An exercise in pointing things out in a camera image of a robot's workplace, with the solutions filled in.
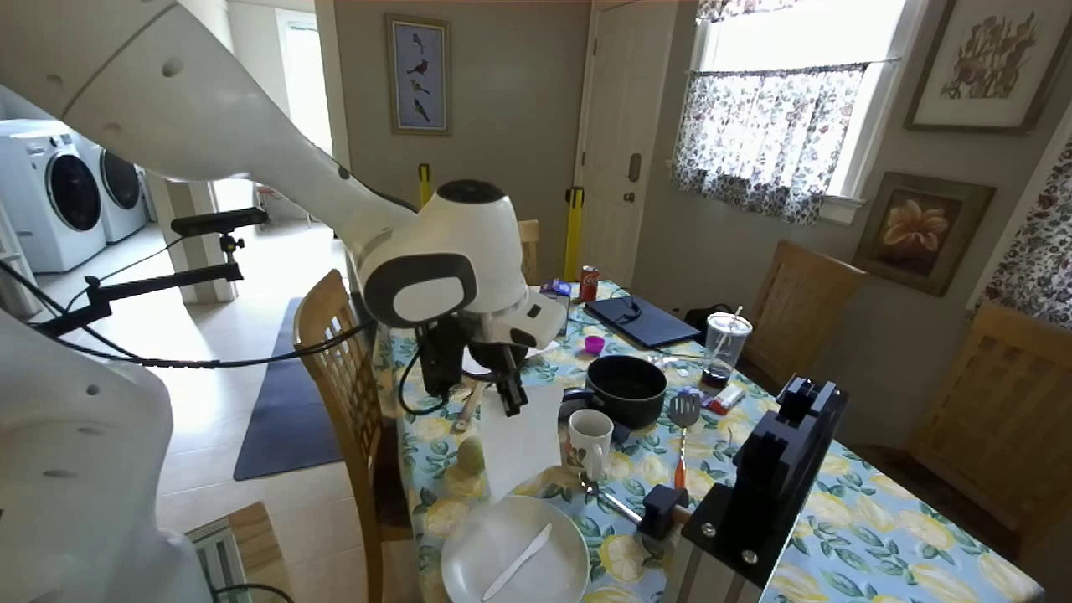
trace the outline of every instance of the floral curtain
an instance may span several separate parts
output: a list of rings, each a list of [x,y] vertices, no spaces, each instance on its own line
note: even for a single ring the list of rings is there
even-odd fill
[[[741,13],[786,11],[793,5],[800,5],[800,0],[702,0],[698,20],[718,25],[718,20],[741,18]]]
[[[681,189],[809,220],[827,190],[868,65],[695,75],[677,140]]]
[[[1027,227],[1004,252],[985,297],[1038,322],[1072,326],[1072,140],[1051,166]]]

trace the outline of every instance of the plate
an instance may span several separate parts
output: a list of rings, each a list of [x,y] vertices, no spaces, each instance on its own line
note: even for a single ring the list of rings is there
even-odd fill
[[[441,542],[441,587],[454,603],[480,603],[499,572],[551,527],[489,603],[577,603],[590,587],[590,554],[566,513],[544,500],[505,497],[470,513]]]

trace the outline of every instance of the lid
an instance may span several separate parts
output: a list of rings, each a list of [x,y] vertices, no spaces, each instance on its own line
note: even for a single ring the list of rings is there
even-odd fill
[[[728,332],[728,335],[751,335],[751,322],[743,314],[729,314],[729,313],[707,314],[707,329]]]

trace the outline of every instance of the chair back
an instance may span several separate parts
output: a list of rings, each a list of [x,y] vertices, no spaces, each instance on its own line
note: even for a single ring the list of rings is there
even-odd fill
[[[342,275],[329,273],[298,306],[296,345],[317,345],[360,326]],[[317,354],[301,354],[323,403],[329,409],[334,444],[344,458],[348,484],[360,507],[369,601],[383,601],[383,549],[379,513],[373,497],[373,467],[383,439],[383,411],[373,374],[373,352],[363,335],[351,335]]]
[[[912,456],[1028,549],[1072,510],[1072,332],[985,303]]]
[[[516,220],[516,233],[523,240],[523,275],[525,281],[540,281],[540,220]]]
[[[775,266],[751,313],[748,364],[775,385],[815,372],[845,306],[860,285],[860,269],[793,240],[778,240]]]

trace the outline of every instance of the floral tablecloth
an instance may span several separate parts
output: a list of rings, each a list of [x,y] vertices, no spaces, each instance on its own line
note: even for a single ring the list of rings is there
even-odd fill
[[[639,352],[577,306],[570,307],[566,332],[525,361],[523,385],[584,385],[590,361],[579,354],[584,335],[607,335],[603,354],[645,354],[657,361],[670,380],[670,391],[695,385],[707,364],[704,345],[683,342],[662,352]],[[393,338],[383,357],[390,357],[390,369],[403,369],[412,347],[412,338]],[[729,385],[748,398],[721,420],[704,411],[689,429],[689,493],[734,484],[737,444],[775,409],[775,395],[743,374],[734,374]],[[410,404],[431,404],[419,372],[406,380],[403,391]],[[476,439],[474,429],[454,432],[466,395],[470,390],[460,390],[441,411],[400,420],[403,484],[419,547],[419,590],[428,603],[450,601],[438,578],[441,541],[470,510],[485,504],[480,479],[456,467],[460,443]],[[632,432],[628,448],[607,456],[603,490],[645,510],[645,497],[657,484],[670,484],[675,456],[677,429],[660,415],[657,426]],[[587,603],[662,601],[675,547],[632,535],[638,529],[623,516],[579,493],[570,469],[534,475],[518,493],[551,500],[577,519],[590,547]],[[1043,601],[1043,590],[1008,560],[834,443],[762,601]]]

